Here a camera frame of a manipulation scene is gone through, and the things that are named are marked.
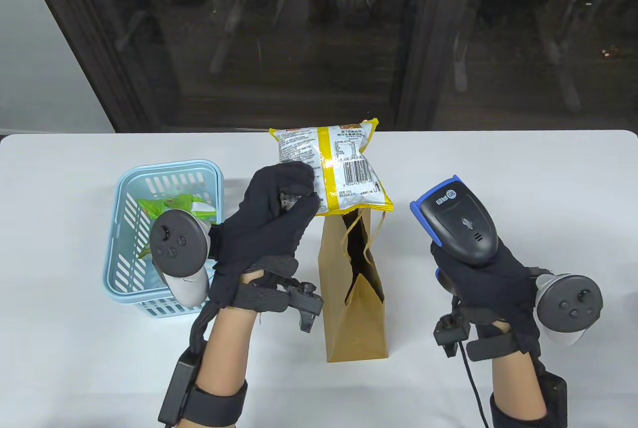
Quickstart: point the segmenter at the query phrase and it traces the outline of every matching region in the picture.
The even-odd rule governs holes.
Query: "hand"
[[[529,276],[529,270],[515,259],[501,240],[494,259],[481,268],[463,264],[435,243],[431,245],[431,253],[453,283],[461,307],[492,310],[511,326],[523,353],[538,351],[540,332],[533,316],[536,284]],[[480,337],[498,334],[499,328],[489,325],[493,321],[480,321],[477,325]]]
[[[210,232],[217,265],[209,298],[215,305],[232,303],[242,274],[262,257],[294,257],[304,230],[319,209],[314,180],[312,168],[301,162],[264,167],[255,173],[239,211]],[[287,212],[281,209],[281,193],[299,197]]]

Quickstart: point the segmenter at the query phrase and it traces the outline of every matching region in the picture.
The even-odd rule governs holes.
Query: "black wrist band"
[[[520,351],[520,346],[512,332],[508,332],[498,337],[471,341],[467,344],[467,349],[470,360],[480,362],[481,360],[506,357]]]

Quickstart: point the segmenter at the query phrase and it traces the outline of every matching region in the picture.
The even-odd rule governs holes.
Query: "paper bag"
[[[329,362],[388,357],[383,286],[365,249],[370,233],[370,209],[326,216],[323,223],[319,278]]]

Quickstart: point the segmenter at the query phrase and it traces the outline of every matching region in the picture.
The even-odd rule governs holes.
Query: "scanner logo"
[[[447,191],[445,193],[445,195],[443,197],[439,197],[437,199],[437,205],[441,205],[442,203],[444,203],[446,200],[448,199],[453,199],[456,197],[456,191],[453,191],[452,189],[450,189],[449,191]]]

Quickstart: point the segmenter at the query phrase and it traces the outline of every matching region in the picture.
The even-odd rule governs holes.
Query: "blue plastic basket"
[[[223,176],[219,167],[204,159],[136,167],[123,175],[116,192],[104,287],[114,301],[134,304],[156,318],[201,310],[201,305],[180,305],[161,281],[150,257],[137,258],[148,242],[153,222],[136,201],[179,194],[203,198],[217,209],[217,218],[212,222],[223,222]],[[209,260],[209,278],[214,274],[213,266],[214,261]]]

